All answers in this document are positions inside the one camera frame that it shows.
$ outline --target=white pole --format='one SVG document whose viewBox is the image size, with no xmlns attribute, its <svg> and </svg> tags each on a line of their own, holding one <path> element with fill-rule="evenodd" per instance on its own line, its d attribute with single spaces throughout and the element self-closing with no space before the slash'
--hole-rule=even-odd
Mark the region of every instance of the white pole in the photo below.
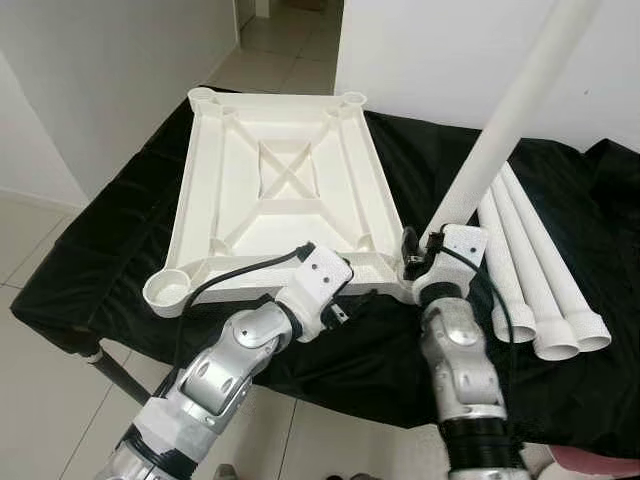
<svg viewBox="0 0 640 480">
<path fill-rule="evenodd" d="M 487 259 L 489 275 L 498 291 L 502 295 L 513 323 L 513 337 L 516 343 L 528 342 L 536 336 L 536 323 L 533 312 L 524 303 L 520 282 L 516 274 L 507 239 L 502 230 L 500 216 L 493 200 L 491 189 L 487 190 L 478 205 L 480 226 L 489 233 L 484 257 Z M 503 342 L 509 341 L 507 319 L 497 299 L 494 298 L 494 308 L 491 312 L 493 332 Z"/>
<path fill-rule="evenodd" d="M 559 0 L 547 17 L 515 81 L 498 104 L 420 238 L 446 223 L 464 225 L 507 160 L 533 113 L 587 29 L 599 0 Z"/>
<path fill-rule="evenodd" d="M 569 268 L 564 263 L 562 255 L 558 252 L 508 163 L 505 163 L 502 168 L 502 180 L 544 270 L 560 311 L 573 328 L 580 351 L 591 352 L 606 347 L 611 343 L 609 330 L 602 321 L 602 317 L 589 307 Z"/>
<path fill-rule="evenodd" d="M 544 272 L 500 175 L 494 180 L 491 190 L 524 298 L 535 316 L 537 336 L 533 341 L 533 349 L 543 360 L 571 358 L 580 352 L 578 343 L 571 326 L 560 314 Z"/>
</svg>

